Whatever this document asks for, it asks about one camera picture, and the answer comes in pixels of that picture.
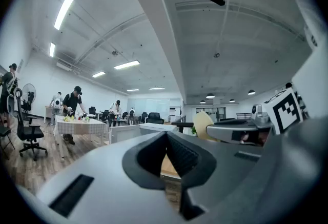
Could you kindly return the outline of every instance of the chair seat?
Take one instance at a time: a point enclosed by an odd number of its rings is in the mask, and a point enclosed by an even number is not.
[[[6,136],[10,133],[10,128],[6,128],[4,126],[0,126],[0,136]]]
[[[30,127],[24,127],[24,137],[26,139],[29,139],[29,136],[32,135],[32,128]],[[33,139],[34,138],[42,138],[44,135],[41,131],[40,128],[35,128],[35,131],[34,131],[34,135],[33,135]]]

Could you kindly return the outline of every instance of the railing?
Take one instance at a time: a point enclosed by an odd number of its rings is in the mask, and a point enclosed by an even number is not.
[[[249,119],[251,118],[252,113],[238,113],[237,119]]]
[[[180,133],[183,133],[183,128],[192,128],[194,126],[194,123],[186,123],[185,115],[180,117],[178,120],[172,122],[171,124],[173,126],[177,126],[179,128]]]

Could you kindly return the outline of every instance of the green plant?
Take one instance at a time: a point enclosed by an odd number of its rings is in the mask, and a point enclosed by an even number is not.
[[[195,129],[195,126],[193,126],[193,127],[191,128],[191,133],[193,133],[193,134],[197,134],[196,129]]]

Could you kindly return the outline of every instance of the white ceiling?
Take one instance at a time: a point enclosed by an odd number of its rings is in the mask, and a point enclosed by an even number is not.
[[[86,78],[122,92],[178,86],[157,35],[138,0],[75,0],[60,31],[53,25],[64,0],[34,0],[35,48],[74,65]],[[176,33],[187,104],[214,93],[226,104],[278,87],[291,79],[311,50],[294,0],[165,0],[173,3],[181,32]],[[139,60],[140,66],[113,67]]]
[[[140,93],[148,93],[152,87],[178,90],[138,0],[75,0],[57,31],[54,23],[63,1],[34,0],[32,29],[36,49],[49,54],[50,43],[55,43],[56,57],[73,65],[82,76],[115,90],[140,89]],[[133,60],[140,65],[114,69]],[[106,75],[92,78],[98,71]]]

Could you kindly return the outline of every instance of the checkered tablecloth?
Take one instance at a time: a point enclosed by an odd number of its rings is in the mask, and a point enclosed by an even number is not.
[[[106,124],[95,119],[90,122],[81,120],[74,120],[64,122],[63,116],[56,116],[56,126],[54,134],[72,134],[72,135],[89,135],[89,134],[103,134],[106,130]]]

